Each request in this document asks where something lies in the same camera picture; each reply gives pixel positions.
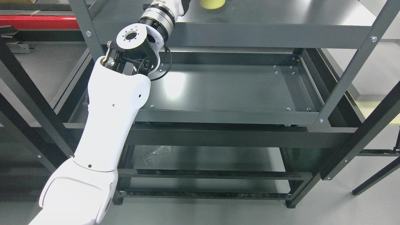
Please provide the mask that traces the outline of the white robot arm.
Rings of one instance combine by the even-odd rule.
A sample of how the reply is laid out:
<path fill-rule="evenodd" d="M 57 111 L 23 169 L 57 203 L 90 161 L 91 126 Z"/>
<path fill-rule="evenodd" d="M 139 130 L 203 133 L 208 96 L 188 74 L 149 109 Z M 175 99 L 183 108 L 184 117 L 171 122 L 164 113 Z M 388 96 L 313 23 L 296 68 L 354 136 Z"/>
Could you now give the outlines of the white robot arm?
<path fill-rule="evenodd" d="M 44 186 L 41 211 L 31 225 L 99 224 L 112 203 L 117 166 L 129 130 L 147 102 L 151 79 L 179 17 L 189 0 L 154 0 L 140 20 L 119 31 L 107 43 L 88 82 L 88 117 L 76 151 Z"/>

